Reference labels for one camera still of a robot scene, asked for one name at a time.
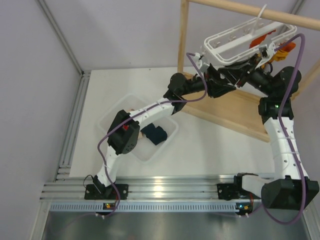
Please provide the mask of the white plastic clip hanger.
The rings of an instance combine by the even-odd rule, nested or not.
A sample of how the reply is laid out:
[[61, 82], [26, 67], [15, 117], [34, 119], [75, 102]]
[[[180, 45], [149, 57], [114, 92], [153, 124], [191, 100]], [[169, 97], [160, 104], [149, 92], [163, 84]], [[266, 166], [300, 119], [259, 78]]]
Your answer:
[[[262, 18], [266, 9], [264, 5], [257, 17], [231, 27], [227, 30], [207, 37], [201, 46], [201, 53], [204, 53], [208, 61], [214, 66], [229, 66], [247, 60], [254, 54], [259, 54], [259, 45], [275, 43], [279, 47], [282, 43], [292, 38], [297, 27], [283, 22], [272, 21]], [[250, 48], [252, 40], [265, 35], [265, 40]]]

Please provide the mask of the red and beige sock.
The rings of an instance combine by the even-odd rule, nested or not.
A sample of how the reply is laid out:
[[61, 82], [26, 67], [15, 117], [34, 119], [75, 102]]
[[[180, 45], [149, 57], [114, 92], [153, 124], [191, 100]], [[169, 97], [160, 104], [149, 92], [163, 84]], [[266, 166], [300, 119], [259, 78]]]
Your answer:
[[142, 132], [139, 132], [139, 134], [138, 134], [138, 140], [141, 140], [141, 139], [143, 139], [143, 138], [146, 138], [146, 135], [144, 134], [144, 133], [142, 133]]

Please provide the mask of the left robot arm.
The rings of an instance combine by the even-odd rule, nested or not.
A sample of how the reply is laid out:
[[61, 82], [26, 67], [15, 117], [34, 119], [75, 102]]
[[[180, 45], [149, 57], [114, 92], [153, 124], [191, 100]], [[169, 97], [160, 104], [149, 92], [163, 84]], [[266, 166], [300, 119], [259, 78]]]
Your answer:
[[171, 76], [167, 91], [156, 102], [140, 109], [127, 112], [120, 110], [115, 115], [106, 135], [98, 142], [97, 151], [102, 157], [102, 167], [93, 176], [92, 184], [86, 187], [87, 200], [120, 200], [119, 186], [116, 184], [120, 157], [130, 153], [138, 143], [139, 133], [148, 130], [153, 122], [180, 112], [188, 103], [185, 95], [202, 92], [193, 99], [204, 97], [219, 98], [236, 89], [224, 67], [215, 69], [212, 65], [205, 71], [198, 70], [196, 75], [187, 79], [182, 73]]

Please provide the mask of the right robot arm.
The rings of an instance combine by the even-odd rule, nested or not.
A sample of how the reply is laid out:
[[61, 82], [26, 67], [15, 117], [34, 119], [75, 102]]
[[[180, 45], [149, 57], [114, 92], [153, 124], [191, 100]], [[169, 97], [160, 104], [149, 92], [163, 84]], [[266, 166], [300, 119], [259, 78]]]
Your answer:
[[218, 198], [225, 201], [258, 198], [267, 209], [299, 211], [320, 190], [318, 182], [310, 180], [301, 163], [294, 135], [290, 97], [298, 90], [301, 73], [293, 66], [287, 66], [272, 76], [258, 66], [259, 60], [261, 57], [254, 55], [219, 72], [238, 87], [248, 83], [264, 93], [259, 100], [258, 114], [269, 136], [274, 177], [267, 179], [254, 173], [238, 173], [232, 183], [217, 185]]

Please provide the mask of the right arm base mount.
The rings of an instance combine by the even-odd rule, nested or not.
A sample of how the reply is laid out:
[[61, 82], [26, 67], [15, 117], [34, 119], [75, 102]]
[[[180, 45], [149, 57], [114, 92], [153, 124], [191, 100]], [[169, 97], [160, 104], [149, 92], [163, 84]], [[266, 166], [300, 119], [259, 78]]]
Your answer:
[[243, 176], [247, 173], [238, 173], [233, 176], [232, 183], [218, 183], [217, 194], [219, 200], [236, 200], [236, 199], [248, 199], [250, 193], [242, 188]]

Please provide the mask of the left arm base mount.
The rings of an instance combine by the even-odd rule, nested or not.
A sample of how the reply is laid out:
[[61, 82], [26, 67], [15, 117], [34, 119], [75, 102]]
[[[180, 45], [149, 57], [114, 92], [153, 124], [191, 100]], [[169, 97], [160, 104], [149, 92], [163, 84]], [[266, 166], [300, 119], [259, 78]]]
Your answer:
[[92, 177], [92, 183], [85, 186], [85, 200], [126, 200], [129, 193], [128, 184], [114, 184], [118, 190], [119, 196], [116, 189], [110, 185], [105, 187], [98, 181], [98, 177]]

